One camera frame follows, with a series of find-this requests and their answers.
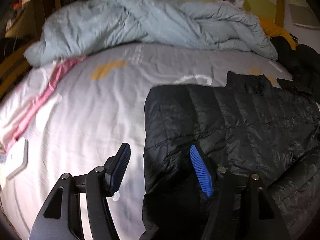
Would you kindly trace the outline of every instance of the crumpled duvet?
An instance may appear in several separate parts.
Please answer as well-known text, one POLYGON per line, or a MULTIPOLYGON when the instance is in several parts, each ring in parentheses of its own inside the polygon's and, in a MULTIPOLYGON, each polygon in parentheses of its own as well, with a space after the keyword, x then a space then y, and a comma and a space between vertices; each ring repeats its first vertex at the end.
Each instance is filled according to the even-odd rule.
POLYGON ((32 66, 131 41, 192 49, 237 49, 277 59, 256 16, 222 2, 77 1, 53 13, 25 57, 32 66))
POLYGON ((320 115, 297 90, 228 72, 225 87, 165 85, 145 103, 146 194, 140 240, 200 239, 208 219, 189 149, 233 174, 258 173, 298 239, 320 206, 320 115))

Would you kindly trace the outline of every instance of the light blue comforter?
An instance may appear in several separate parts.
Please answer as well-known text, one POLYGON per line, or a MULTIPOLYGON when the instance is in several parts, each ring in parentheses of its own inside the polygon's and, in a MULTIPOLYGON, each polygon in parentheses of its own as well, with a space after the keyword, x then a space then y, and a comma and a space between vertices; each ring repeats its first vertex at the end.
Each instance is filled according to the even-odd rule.
POLYGON ((130 41, 191 49, 237 49, 277 59, 256 16, 226 3, 174 0, 78 1, 53 13, 25 57, 32 66, 130 41))

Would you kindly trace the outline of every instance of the white electronic device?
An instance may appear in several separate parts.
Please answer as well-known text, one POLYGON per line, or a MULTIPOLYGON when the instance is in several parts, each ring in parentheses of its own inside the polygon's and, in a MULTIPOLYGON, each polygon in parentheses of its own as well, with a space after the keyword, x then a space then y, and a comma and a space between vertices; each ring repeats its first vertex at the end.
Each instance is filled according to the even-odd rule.
POLYGON ((28 163, 28 141, 21 137, 7 153, 4 165, 4 176, 11 179, 22 171, 28 163))

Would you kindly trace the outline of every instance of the pink cloth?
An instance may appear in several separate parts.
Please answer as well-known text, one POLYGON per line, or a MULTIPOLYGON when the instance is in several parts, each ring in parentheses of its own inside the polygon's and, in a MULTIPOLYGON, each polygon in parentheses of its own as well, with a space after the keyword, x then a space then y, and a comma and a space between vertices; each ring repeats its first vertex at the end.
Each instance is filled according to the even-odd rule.
POLYGON ((58 82, 63 78, 65 74, 68 73, 70 69, 72 69, 75 65, 78 63, 84 61, 86 59, 86 56, 82 57, 73 57, 69 58, 61 63, 58 63, 51 75, 50 81, 48 82, 47 87, 45 88, 44 92, 37 96, 33 102, 32 106, 28 109, 27 113, 21 120, 19 126, 17 127, 16 131, 14 132, 11 141, 9 142, 7 148, 5 149, 6 152, 8 152, 11 147, 17 142, 17 140, 20 138, 20 136, 24 133, 24 131, 27 129, 30 121, 35 116, 35 114, 38 112, 41 106, 44 105, 44 103, 48 100, 48 98, 52 95, 52 93, 55 91, 58 82))

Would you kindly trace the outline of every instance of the yellow spot on sheet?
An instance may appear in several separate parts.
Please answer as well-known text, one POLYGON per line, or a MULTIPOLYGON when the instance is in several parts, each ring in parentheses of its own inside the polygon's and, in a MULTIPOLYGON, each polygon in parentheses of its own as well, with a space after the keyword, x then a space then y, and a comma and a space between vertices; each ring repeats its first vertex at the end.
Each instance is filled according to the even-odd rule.
POLYGON ((106 75, 109 74, 109 72, 112 69, 118 68, 118 67, 124 67, 124 66, 127 66, 127 64, 128 63, 123 60, 116 60, 105 65, 100 65, 92 72, 90 79, 98 80, 98 79, 104 78, 106 75))
MULTIPOLYGON (((258 69, 257 67, 252 67, 252 68, 250 68, 250 73, 251 73, 252 75, 255 75, 255 76, 262 75, 261 70, 258 69)), ((272 76, 266 76, 266 78, 267 78, 267 79, 271 82, 271 84, 273 84, 273 85, 277 83, 277 80, 276 80, 274 77, 272 77, 272 76)))

